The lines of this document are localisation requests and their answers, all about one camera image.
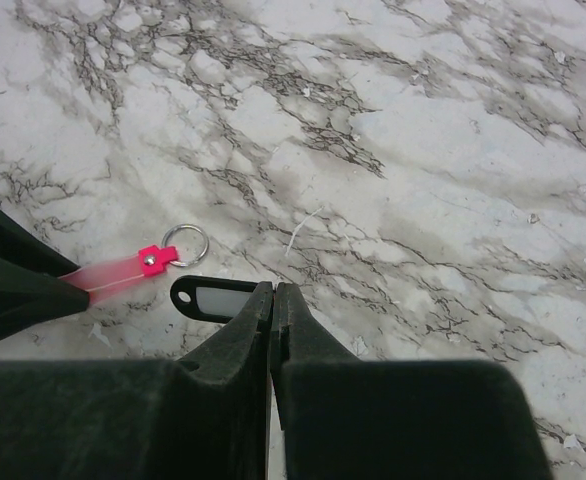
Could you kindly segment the black head silver key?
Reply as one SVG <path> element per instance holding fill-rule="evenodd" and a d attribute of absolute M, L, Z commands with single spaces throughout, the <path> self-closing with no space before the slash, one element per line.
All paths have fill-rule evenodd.
<path fill-rule="evenodd" d="M 256 287 L 254 282 L 186 275 L 173 282 L 170 299 L 189 319 L 226 324 L 240 313 Z"/>

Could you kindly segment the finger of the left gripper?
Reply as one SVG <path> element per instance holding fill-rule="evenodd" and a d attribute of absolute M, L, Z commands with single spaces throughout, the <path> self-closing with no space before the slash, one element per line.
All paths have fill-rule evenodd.
<path fill-rule="evenodd" d="M 61 279 L 78 269 L 0 210 L 0 341 L 87 310 L 89 293 Z"/>

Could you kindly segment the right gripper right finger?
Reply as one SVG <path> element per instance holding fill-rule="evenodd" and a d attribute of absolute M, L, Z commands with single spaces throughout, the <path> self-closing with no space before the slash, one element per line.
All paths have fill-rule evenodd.
<path fill-rule="evenodd" d="M 298 286 L 273 305 L 272 377 L 291 479 L 548 479 L 524 392 L 485 360 L 366 361 Z"/>

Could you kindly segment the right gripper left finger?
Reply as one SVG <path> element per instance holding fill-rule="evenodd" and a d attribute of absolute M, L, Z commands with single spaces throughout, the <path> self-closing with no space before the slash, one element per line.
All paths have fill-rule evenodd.
<path fill-rule="evenodd" d="M 0 479 L 263 479 L 273 287 L 184 357 L 0 361 Z"/>

